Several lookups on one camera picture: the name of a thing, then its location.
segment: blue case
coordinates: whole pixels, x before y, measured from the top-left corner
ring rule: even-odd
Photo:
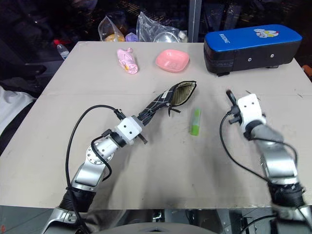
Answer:
[[[279,24],[211,32],[205,36],[204,58],[208,71],[219,76],[277,67],[292,61],[301,40],[294,30]]]

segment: white cloth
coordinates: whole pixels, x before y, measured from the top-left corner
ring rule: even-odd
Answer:
[[[0,135],[15,116],[34,100],[27,93],[7,91],[0,86]]]

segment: pink toy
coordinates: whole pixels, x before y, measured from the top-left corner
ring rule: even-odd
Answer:
[[[128,48],[127,50],[117,50],[118,61],[123,69],[130,74],[137,73],[137,64],[135,58],[132,55],[133,49]]]
[[[156,58],[156,64],[168,72],[181,72],[190,60],[190,56],[179,50],[165,50]]]

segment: pink plastic figure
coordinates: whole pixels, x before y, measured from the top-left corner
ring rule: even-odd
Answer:
[[[118,49],[117,57],[123,69],[125,69],[130,74],[135,74],[137,73],[137,64],[135,62],[135,58],[132,55],[132,52],[132,48],[128,48],[127,50]]]

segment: metal bowl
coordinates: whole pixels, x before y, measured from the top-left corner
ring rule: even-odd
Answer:
[[[156,35],[153,42],[179,42],[179,39],[169,32],[162,32]]]

